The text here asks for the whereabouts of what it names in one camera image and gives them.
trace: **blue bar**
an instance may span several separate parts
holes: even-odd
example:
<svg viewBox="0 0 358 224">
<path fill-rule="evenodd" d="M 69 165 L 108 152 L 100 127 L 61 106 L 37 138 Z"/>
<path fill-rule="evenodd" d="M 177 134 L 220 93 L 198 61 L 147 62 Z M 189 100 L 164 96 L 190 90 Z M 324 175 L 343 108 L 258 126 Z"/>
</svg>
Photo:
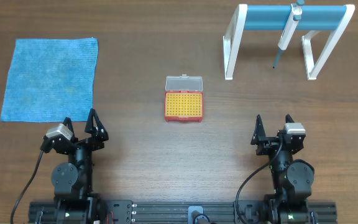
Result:
<svg viewBox="0 0 358 224">
<path fill-rule="evenodd" d="M 336 30 L 346 6 L 303 6 L 297 30 Z M 248 6 L 244 30 L 284 30 L 291 6 Z"/>
</svg>

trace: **white stand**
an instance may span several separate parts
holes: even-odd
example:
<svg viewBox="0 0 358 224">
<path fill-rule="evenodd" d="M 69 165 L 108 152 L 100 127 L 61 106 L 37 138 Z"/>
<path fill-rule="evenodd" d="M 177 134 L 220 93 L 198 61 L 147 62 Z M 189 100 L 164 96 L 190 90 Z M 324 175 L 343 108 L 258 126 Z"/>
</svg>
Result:
<svg viewBox="0 0 358 224">
<path fill-rule="evenodd" d="M 317 75 L 326 63 L 328 56 L 333 51 L 336 43 L 339 38 L 342 36 L 345 31 L 349 21 L 351 20 L 354 12 L 354 5 L 346 5 L 346 12 L 340 21 L 336 30 L 332 31 L 328 37 L 326 45 L 324 46 L 323 51 L 321 52 L 319 58 L 317 59 L 316 64 L 314 64 L 313 53 L 311 51 L 310 40 L 316 34 L 319 33 L 318 30 L 312 30 L 302 37 L 302 46 L 303 46 L 303 55 L 305 56 L 305 65 L 306 65 L 306 74 L 308 75 L 308 80 L 316 80 Z"/>
<path fill-rule="evenodd" d="M 247 5 L 240 4 L 237 6 L 236 11 L 230 21 L 226 34 L 223 36 L 223 62 L 224 62 L 224 79 L 232 80 L 234 66 L 236 65 L 237 54 L 239 52 L 242 33 L 247 17 Z M 310 40 L 319 31 L 312 30 L 302 37 L 303 53 L 305 56 L 306 72 L 308 80 L 316 80 L 318 73 L 327 61 L 329 54 L 333 51 L 339 38 L 342 36 L 345 28 L 347 27 L 350 19 L 353 16 L 354 5 L 346 5 L 346 12 L 340 21 L 336 30 L 332 31 L 328 37 L 328 41 L 319 56 L 316 64 L 313 61 L 313 54 L 311 51 Z"/>
<path fill-rule="evenodd" d="M 224 79 L 232 80 L 234 66 L 236 65 L 237 54 L 240 48 L 242 32 L 246 24 L 247 5 L 237 6 L 233 17 L 231 18 L 226 34 L 223 36 L 223 63 Z"/>
</svg>

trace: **open box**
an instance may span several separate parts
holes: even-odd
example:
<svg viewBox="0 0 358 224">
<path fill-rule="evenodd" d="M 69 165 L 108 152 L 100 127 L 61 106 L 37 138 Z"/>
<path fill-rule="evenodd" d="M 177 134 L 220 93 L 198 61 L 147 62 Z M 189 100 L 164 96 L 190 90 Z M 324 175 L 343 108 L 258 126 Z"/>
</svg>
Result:
<svg viewBox="0 0 358 224">
<path fill-rule="evenodd" d="M 165 83 L 165 120 L 198 121 L 204 116 L 203 78 L 168 76 Z"/>
</svg>

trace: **white object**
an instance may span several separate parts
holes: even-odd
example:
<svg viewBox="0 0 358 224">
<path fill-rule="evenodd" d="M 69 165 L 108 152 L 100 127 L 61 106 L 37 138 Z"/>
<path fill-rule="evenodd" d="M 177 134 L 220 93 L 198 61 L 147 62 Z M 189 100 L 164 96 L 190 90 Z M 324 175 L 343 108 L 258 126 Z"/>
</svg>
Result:
<svg viewBox="0 0 358 224">
<path fill-rule="evenodd" d="M 288 16 L 288 20 L 287 20 L 287 23 L 285 24 L 283 34 L 281 35 L 281 38 L 278 41 L 278 47 L 282 50 L 287 49 L 288 44 L 290 43 L 290 40 L 292 38 L 292 35 L 299 23 L 299 21 L 295 21 L 293 19 L 294 15 L 297 15 L 297 16 L 302 15 L 302 9 L 300 6 L 294 7 L 294 5 L 291 4 L 290 16 Z"/>
<path fill-rule="evenodd" d="M 353 12 L 354 12 L 354 5 L 352 4 L 346 5 L 345 15 L 341 19 L 336 30 L 332 31 L 331 34 L 329 35 L 326 45 L 324 46 L 323 51 L 321 52 L 319 58 L 317 59 L 316 64 L 314 64 L 310 40 L 312 37 L 318 34 L 319 31 L 312 30 L 302 37 L 303 55 L 305 56 L 306 74 L 308 76 L 308 80 L 317 79 L 318 73 L 320 72 L 324 63 L 326 63 L 328 56 L 333 51 L 336 43 L 338 42 L 339 38 L 341 38 L 349 21 L 351 20 L 353 16 Z"/>
<path fill-rule="evenodd" d="M 246 24 L 248 5 L 240 4 L 237 6 L 233 17 L 231 18 L 226 34 L 223 36 L 223 63 L 224 63 L 224 79 L 232 80 L 234 66 L 236 65 L 237 54 Z"/>
</svg>

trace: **brown tabletop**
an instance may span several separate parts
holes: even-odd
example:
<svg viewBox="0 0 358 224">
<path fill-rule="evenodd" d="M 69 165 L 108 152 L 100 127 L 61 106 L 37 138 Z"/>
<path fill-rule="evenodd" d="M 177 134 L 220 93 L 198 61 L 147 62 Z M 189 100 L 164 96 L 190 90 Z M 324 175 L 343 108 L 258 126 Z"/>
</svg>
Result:
<svg viewBox="0 0 358 224">
<path fill-rule="evenodd" d="M 316 81 L 307 81 L 297 31 L 272 69 L 281 32 L 244 32 L 233 81 L 224 81 L 222 36 L 236 6 L 291 1 L 3 1 L 0 0 L 0 114 L 15 40 L 96 37 L 94 108 L 110 140 L 94 153 L 93 187 L 106 199 L 232 202 L 242 181 L 267 161 L 250 138 L 257 114 L 273 136 L 291 114 L 306 128 L 295 158 L 316 169 L 311 199 L 337 203 L 339 223 L 358 223 L 358 1 L 354 16 Z M 320 53 L 327 34 L 316 36 Z M 167 75 L 202 76 L 202 123 L 166 123 Z M 8 222 L 33 172 L 51 123 L 0 122 L 0 222 Z M 84 123 L 76 135 L 86 136 Z M 44 155 L 15 215 L 29 202 L 53 199 L 50 174 L 67 160 Z M 272 193 L 269 170 L 241 199 Z"/>
</svg>

